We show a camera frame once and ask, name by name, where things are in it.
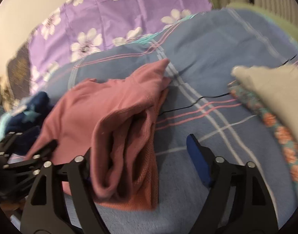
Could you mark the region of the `pink long-sleeve shirt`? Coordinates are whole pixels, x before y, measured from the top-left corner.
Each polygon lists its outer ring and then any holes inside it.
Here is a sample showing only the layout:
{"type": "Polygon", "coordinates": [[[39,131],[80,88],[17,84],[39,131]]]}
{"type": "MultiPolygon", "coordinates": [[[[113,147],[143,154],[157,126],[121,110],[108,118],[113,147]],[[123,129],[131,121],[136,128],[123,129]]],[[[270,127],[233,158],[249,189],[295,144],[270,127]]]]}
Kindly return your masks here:
{"type": "Polygon", "coordinates": [[[155,109],[169,84],[168,60],[149,63],[125,79],[86,79],[70,89],[46,117],[30,159],[53,139],[52,162],[90,153],[90,177],[98,201],[126,201],[142,184],[141,156],[152,135],[155,109]]]}

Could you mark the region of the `beige grey folded clothes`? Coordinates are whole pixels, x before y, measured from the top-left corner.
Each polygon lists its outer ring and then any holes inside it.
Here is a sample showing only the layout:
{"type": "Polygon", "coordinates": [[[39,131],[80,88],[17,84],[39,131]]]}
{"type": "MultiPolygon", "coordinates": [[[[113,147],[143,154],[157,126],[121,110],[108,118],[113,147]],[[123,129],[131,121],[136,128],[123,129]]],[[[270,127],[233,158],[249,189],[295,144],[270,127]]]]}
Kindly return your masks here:
{"type": "Polygon", "coordinates": [[[236,66],[232,75],[286,125],[298,142],[298,67],[236,66]]]}

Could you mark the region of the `navy star fleece blanket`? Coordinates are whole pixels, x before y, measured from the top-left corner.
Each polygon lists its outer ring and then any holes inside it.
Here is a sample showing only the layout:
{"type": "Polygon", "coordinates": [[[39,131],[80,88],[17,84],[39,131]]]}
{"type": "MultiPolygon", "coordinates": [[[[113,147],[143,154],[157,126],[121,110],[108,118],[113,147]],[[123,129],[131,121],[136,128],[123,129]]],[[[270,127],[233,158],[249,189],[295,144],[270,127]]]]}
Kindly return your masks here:
{"type": "Polygon", "coordinates": [[[5,134],[14,133],[19,136],[14,141],[13,152],[24,156],[33,146],[45,118],[52,111],[54,105],[48,94],[44,91],[38,92],[30,101],[22,105],[5,127],[5,134]]]}

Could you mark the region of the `beige knitted garment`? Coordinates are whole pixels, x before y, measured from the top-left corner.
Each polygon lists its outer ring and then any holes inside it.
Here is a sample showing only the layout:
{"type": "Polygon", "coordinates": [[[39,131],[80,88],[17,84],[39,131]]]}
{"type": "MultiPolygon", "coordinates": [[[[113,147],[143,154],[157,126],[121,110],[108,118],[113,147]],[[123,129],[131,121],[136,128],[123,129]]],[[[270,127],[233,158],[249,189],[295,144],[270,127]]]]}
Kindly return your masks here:
{"type": "Polygon", "coordinates": [[[13,105],[13,94],[10,89],[9,79],[7,75],[0,75],[0,108],[9,112],[13,105]]]}

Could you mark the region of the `folded orange garment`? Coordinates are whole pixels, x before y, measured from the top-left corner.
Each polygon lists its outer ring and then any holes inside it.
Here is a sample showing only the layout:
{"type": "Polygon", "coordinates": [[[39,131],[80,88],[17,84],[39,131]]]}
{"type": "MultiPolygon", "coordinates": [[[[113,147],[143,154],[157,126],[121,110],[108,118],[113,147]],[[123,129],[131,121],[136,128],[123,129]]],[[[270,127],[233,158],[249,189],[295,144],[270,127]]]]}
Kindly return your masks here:
{"type": "Polygon", "coordinates": [[[167,90],[105,89],[67,107],[62,161],[90,152],[93,199],[120,210],[152,210],[158,201],[153,137],[167,90]]]}

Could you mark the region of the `dark tree-print pillow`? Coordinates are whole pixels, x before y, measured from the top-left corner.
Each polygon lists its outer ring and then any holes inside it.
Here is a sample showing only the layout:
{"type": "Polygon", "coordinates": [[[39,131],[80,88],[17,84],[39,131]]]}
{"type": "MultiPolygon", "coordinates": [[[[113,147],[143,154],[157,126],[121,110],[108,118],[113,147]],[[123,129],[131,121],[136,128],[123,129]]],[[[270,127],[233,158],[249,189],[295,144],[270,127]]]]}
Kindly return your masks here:
{"type": "Polygon", "coordinates": [[[7,65],[10,90],[14,99],[30,95],[31,64],[28,45],[26,41],[7,65]]]}

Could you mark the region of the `floral patterned garment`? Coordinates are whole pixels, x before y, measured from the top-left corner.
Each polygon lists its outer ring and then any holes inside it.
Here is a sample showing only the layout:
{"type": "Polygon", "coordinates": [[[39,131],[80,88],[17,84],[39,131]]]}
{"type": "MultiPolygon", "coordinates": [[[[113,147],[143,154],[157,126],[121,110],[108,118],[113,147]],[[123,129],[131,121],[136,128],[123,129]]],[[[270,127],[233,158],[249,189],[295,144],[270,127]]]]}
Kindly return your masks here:
{"type": "Polygon", "coordinates": [[[227,86],[231,95],[252,113],[259,116],[278,141],[282,155],[288,165],[298,201],[298,143],[290,130],[262,103],[255,93],[247,90],[237,81],[232,81],[227,86]]]}

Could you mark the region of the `blue plaid bed cover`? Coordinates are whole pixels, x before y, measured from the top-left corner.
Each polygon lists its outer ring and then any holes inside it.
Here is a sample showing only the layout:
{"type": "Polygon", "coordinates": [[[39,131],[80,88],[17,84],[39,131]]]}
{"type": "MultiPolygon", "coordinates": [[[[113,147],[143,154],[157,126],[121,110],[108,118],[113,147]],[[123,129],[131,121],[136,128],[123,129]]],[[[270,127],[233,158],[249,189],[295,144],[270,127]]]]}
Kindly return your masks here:
{"type": "MultiPolygon", "coordinates": [[[[209,194],[187,151],[190,134],[229,163],[255,163],[275,207],[276,233],[298,230],[297,195],[279,143],[227,86],[235,81],[232,70],[239,65],[298,67],[298,47],[262,16],[234,9],[189,16],[160,33],[62,66],[41,91],[55,106],[86,79],[122,80],[163,59],[169,62],[164,72],[169,84],[153,137],[157,205],[152,210],[120,210],[93,199],[109,233],[190,233],[209,194]]],[[[40,170],[32,172],[31,188],[40,170]]],[[[71,224],[79,228],[69,183],[64,181],[62,188],[71,224]]],[[[21,233],[28,195],[0,200],[0,233],[21,233]]]]}

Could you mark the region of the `purple floral pillow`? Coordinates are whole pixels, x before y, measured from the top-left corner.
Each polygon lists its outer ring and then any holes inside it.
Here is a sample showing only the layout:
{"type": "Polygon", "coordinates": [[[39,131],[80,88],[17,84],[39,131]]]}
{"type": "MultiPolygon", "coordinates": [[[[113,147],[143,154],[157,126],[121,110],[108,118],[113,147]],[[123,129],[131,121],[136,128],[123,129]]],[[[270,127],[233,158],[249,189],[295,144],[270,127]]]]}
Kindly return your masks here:
{"type": "Polygon", "coordinates": [[[67,0],[30,35],[30,92],[35,93],[63,65],[211,9],[210,0],[67,0]]]}

